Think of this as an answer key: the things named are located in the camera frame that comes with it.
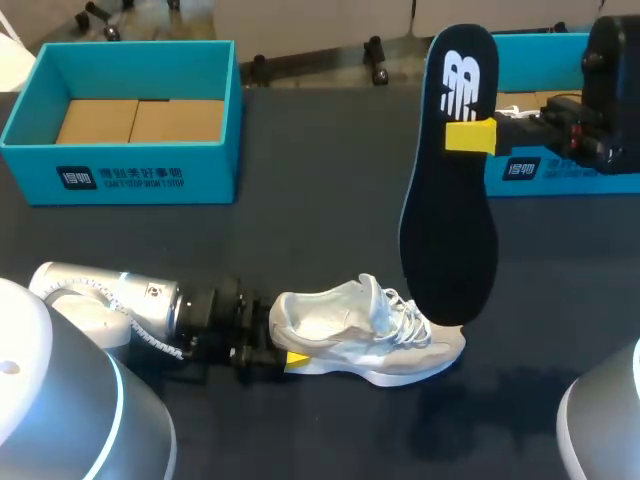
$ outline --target black insole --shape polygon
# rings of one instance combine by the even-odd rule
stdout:
[[[399,244],[411,296],[440,325],[473,320],[495,279],[498,239],[484,186],[487,155],[445,151],[445,125],[493,116],[497,90],[498,51],[486,30],[456,25],[436,37]]]

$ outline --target open box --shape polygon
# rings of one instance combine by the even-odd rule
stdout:
[[[231,203],[234,44],[45,45],[0,139],[31,205]]]
[[[587,33],[495,35],[501,92],[497,108],[539,110],[554,95],[580,95],[588,37]],[[510,157],[489,155],[485,184],[492,197],[640,193],[640,174],[602,175],[540,145],[513,148]]]

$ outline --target yellow clip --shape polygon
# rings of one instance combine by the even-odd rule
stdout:
[[[287,365],[285,370],[294,370],[296,368],[304,367],[311,361],[311,357],[306,355],[300,355],[299,353],[287,352]]]
[[[457,152],[496,153],[496,121],[448,122],[445,149]]]

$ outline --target shoe lace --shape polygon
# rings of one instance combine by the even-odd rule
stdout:
[[[399,320],[393,317],[393,331],[376,341],[391,340],[396,344],[416,343],[426,345],[431,340],[431,324],[413,300],[405,301],[393,288],[382,290],[389,302],[392,311],[399,312]]]

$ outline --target brown cardboard insert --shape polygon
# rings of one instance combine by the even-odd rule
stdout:
[[[58,144],[127,143],[137,100],[71,100]]]
[[[220,100],[141,101],[130,142],[217,142],[223,119]]]
[[[217,142],[222,100],[72,100],[58,144]]]
[[[575,101],[580,102],[580,90],[562,90],[549,92],[523,92],[523,93],[498,93],[496,100],[496,110],[508,109],[517,106],[521,112],[527,110],[540,110],[540,107],[547,105],[547,101],[552,97],[570,96]]]

